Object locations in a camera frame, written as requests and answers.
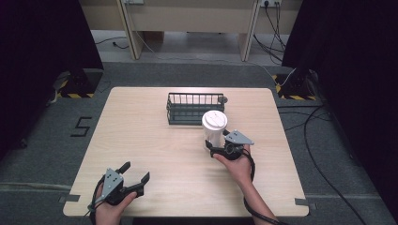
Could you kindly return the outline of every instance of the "wire basket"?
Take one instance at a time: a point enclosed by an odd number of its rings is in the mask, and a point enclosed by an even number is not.
[[[203,115],[212,110],[223,112],[227,100],[223,94],[169,93],[169,125],[202,125]]]

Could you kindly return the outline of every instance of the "black curtain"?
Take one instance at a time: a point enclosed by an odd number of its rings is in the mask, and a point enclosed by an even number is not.
[[[349,149],[398,221],[398,1],[303,0],[283,66],[315,70]]]
[[[64,71],[103,69],[78,0],[0,1],[0,158],[39,117]]]

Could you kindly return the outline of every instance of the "desk leg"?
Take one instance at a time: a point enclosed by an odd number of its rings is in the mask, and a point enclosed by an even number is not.
[[[240,49],[240,58],[242,59],[243,62],[246,62],[249,60],[249,53],[250,53],[250,48],[252,46],[252,38],[253,38],[254,30],[255,30],[255,24],[257,22],[260,4],[261,4],[261,0],[253,1],[253,10],[252,10],[252,16],[251,16],[251,21],[249,24],[248,33],[239,34],[237,36],[237,43],[238,43],[239,49]]]
[[[132,20],[130,19],[129,13],[123,0],[116,0],[116,2],[119,8],[120,16],[122,17],[123,26],[126,32],[126,38],[129,43],[131,57],[133,60],[138,60],[144,46],[144,42],[141,40],[141,38],[144,38],[143,32],[134,31],[134,25],[132,23]]]

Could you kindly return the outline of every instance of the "white desk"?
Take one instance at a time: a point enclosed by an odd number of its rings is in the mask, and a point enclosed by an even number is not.
[[[254,184],[276,216],[303,217],[307,206],[283,126],[270,90],[265,88],[118,87],[105,104],[82,166],[70,191],[80,195],[67,202],[64,213],[83,216],[94,187],[107,168],[126,161],[131,168],[125,186],[146,172],[151,178],[145,195],[133,201],[124,216],[249,217],[242,194],[228,171],[203,147],[200,126],[170,126],[169,92],[223,93],[228,97],[227,129],[238,129],[255,142]]]
[[[145,0],[143,5],[118,1],[134,59],[144,46],[140,31],[187,31],[238,33],[237,53],[247,60],[258,0]]]

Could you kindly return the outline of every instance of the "paper cup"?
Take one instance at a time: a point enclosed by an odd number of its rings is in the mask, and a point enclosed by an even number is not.
[[[205,140],[208,140],[213,147],[222,147],[222,132],[225,130],[228,120],[226,115],[220,111],[208,111],[202,117],[202,126]]]

